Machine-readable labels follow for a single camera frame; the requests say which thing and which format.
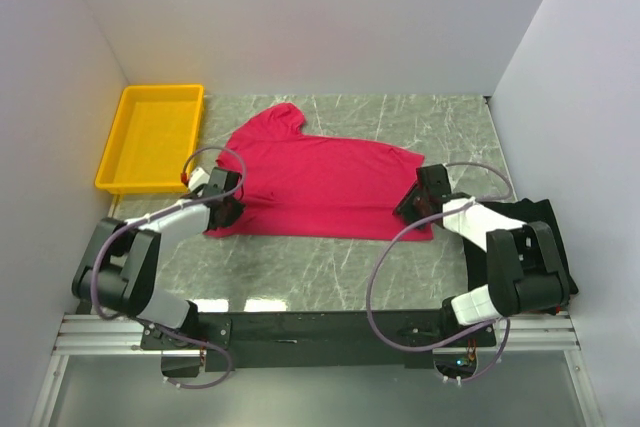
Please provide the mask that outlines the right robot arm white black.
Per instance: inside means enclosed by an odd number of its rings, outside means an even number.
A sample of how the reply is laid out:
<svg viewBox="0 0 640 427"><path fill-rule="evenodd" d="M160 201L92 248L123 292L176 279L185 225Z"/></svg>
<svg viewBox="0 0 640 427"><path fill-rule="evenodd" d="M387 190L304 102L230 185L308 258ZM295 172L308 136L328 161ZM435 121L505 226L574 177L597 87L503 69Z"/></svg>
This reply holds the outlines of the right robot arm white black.
<svg viewBox="0 0 640 427"><path fill-rule="evenodd" d="M468 286L438 311L447 344L464 344L477 324L554 314L578 294L550 200L475 198L453 189L445 164L405 170L396 195L393 213L410 233L437 225L462 239Z"/></svg>

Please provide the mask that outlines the red t shirt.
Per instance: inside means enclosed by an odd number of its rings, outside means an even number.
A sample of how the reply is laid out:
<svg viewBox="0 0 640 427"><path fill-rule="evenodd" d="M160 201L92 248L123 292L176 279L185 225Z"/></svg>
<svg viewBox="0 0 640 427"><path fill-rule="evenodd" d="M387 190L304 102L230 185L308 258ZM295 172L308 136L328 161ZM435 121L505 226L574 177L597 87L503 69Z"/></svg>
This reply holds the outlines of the red t shirt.
<svg viewBox="0 0 640 427"><path fill-rule="evenodd" d="M393 210L425 157L394 145L307 135L292 103L257 114L238 128L219 154L223 169L247 169L245 205L233 235L392 239L404 226Z"/></svg>

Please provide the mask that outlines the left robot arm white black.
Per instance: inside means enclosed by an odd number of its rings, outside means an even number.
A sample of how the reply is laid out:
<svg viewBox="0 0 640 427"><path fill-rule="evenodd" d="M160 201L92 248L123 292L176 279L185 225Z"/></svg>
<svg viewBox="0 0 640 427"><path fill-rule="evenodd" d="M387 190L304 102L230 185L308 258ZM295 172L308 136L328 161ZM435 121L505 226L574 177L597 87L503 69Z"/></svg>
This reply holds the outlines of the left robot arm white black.
<svg viewBox="0 0 640 427"><path fill-rule="evenodd" d="M171 206L143 217L106 217L96 225L71 284L97 310L161 325L176 348L193 346L204 328L195 303L156 285L164 251L190 237L232 226L245 205L235 198L243 176L214 168Z"/></svg>

